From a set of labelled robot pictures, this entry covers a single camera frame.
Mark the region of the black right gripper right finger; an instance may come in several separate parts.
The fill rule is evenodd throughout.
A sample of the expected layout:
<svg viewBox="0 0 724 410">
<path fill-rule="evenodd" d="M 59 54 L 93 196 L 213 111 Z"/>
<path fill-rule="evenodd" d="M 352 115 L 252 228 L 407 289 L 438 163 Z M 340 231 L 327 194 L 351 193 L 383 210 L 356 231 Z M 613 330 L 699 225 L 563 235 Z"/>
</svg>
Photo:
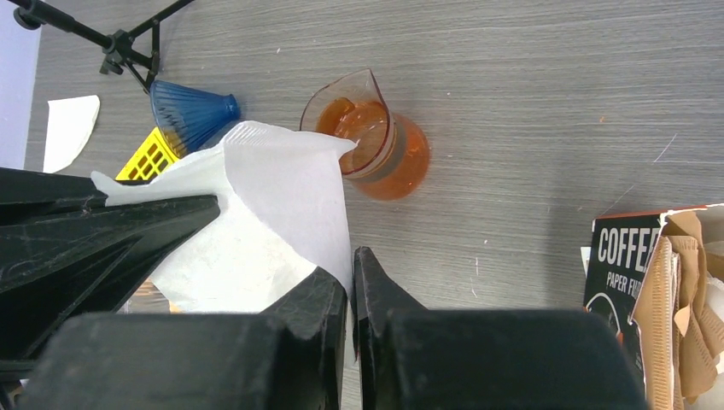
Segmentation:
<svg viewBox="0 0 724 410">
<path fill-rule="evenodd" d="M 373 251 L 353 255 L 366 409 L 644 409 L 604 321 L 576 310 L 426 308 Z"/>
</svg>

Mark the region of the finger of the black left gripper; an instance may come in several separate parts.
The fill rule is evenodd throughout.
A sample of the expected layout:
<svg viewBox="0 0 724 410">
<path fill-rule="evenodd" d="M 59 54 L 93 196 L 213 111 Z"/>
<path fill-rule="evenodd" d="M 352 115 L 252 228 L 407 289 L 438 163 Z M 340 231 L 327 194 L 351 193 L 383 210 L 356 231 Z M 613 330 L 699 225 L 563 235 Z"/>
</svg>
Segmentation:
<svg viewBox="0 0 724 410">
<path fill-rule="evenodd" d="M 57 208 L 107 198 L 90 178 L 1 168 L 2 208 Z"/>
<path fill-rule="evenodd" d="M 215 196 L 1 213 L 1 372 L 28 374 L 68 319 L 117 312 L 220 214 Z"/>
</svg>

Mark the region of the large wooden ring holder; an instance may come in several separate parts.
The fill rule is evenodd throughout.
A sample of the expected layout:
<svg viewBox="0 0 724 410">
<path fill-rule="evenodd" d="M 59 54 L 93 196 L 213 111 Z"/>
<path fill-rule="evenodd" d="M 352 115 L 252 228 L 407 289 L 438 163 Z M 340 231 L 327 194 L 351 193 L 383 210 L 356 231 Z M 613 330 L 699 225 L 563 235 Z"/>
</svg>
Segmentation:
<svg viewBox="0 0 724 410">
<path fill-rule="evenodd" d="M 121 306 L 119 313 L 181 313 L 150 280 L 146 280 Z"/>
</svg>

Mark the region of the white paper coffee filter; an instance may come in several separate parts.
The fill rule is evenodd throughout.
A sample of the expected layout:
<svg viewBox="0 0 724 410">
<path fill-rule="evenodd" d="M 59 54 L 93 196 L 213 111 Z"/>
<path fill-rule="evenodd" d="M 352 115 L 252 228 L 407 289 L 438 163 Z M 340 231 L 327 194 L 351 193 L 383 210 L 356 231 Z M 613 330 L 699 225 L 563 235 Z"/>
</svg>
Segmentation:
<svg viewBox="0 0 724 410">
<path fill-rule="evenodd" d="M 91 178 L 109 206 L 215 196 L 219 216 L 167 256 L 151 282 L 186 313 L 259 312 L 317 268 L 352 291 L 339 160 L 355 146 L 248 120 L 147 184 Z"/>
</svg>

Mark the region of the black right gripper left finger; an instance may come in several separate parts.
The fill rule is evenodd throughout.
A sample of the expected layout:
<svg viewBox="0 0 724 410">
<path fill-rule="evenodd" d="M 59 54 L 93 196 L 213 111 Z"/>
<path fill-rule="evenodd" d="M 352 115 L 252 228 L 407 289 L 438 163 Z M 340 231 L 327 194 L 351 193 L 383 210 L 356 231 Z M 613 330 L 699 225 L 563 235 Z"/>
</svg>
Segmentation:
<svg viewBox="0 0 724 410">
<path fill-rule="evenodd" d="M 345 290 L 316 269 L 260 313 L 85 314 L 50 339 L 22 409 L 337 409 Z"/>
</svg>

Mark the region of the orange coffee filter box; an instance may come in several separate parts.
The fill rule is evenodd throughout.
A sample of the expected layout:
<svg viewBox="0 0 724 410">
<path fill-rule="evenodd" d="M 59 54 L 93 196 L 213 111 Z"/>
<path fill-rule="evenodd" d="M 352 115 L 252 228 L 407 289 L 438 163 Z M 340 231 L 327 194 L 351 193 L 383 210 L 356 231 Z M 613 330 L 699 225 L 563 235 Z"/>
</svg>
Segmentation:
<svg viewBox="0 0 724 410">
<path fill-rule="evenodd" d="M 652 409 L 684 409 L 723 379 L 721 204 L 597 218 L 583 307 L 602 316 Z"/>
</svg>

